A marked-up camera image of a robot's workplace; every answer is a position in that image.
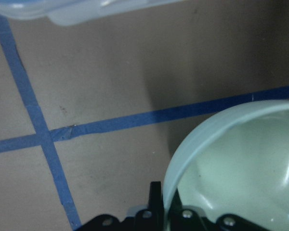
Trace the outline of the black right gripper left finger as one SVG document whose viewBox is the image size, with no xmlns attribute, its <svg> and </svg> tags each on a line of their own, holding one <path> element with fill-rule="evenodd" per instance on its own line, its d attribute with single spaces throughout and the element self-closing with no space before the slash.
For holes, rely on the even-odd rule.
<svg viewBox="0 0 289 231">
<path fill-rule="evenodd" d="M 164 207 L 160 181 L 150 183 L 148 202 L 128 209 L 127 231 L 162 231 Z"/>
</svg>

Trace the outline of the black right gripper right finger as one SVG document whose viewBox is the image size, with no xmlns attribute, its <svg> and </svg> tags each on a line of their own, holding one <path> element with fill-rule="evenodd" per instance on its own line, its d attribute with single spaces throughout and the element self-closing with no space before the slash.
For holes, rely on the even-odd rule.
<svg viewBox="0 0 289 231">
<path fill-rule="evenodd" d="M 183 205 L 175 191 L 169 208 L 164 209 L 165 231 L 265 231 L 265 227 L 235 214 L 223 214 L 209 220 L 200 207 Z"/>
</svg>

